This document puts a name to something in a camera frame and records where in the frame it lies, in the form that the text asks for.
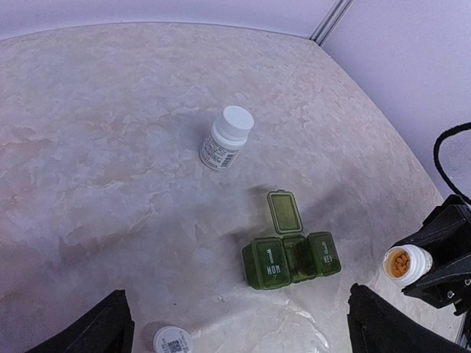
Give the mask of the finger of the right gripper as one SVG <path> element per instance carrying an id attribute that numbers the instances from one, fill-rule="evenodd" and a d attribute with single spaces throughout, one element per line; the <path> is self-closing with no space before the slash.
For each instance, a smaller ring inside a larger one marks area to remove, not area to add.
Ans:
<path id="1" fill-rule="evenodd" d="M 405 296 L 420 299 L 441 309 L 455 307 L 454 315 L 470 310 L 470 253 L 448 263 L 433 265 L 416 282 L 401 290 Z"/>
<path id="2" fill-rule="evenodd" d="M 446 265 L 470 253 L 470 207 L 460 196 L 448 196 L 433 209 L 418 231 L 394 246 L 407 244 L 429 252 L 436 265 Z"/>

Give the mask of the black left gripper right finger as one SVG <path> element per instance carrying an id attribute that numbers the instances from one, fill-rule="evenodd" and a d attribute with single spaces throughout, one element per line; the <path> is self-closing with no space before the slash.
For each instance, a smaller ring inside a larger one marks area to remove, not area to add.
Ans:
<path id="1" fill-rule="evenodd" d="M 466 352 L 417 324 L 365 285 L 351 287 L 348 304 L 353 352 Z"/>

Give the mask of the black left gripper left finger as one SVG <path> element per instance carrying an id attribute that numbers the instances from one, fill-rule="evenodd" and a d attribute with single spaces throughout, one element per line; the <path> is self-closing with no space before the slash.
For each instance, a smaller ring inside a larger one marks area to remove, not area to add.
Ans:
<path id="1" fill-rule="evenodd" d="M 114 290 L 86 314 L 31 352 L 131 352 L 135 331 L 124 290 Z"/>

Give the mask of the white pill bottle with code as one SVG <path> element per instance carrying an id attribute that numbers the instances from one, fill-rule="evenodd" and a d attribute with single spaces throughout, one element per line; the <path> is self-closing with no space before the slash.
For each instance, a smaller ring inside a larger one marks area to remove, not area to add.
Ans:
<path id="1" fill-rule="evenodd" d="M 385 253 L 382 265 L 385 275 L 398 287 L 405 288 L 432 269 L 433 257 L 415 245 L 393 246 Z"/>

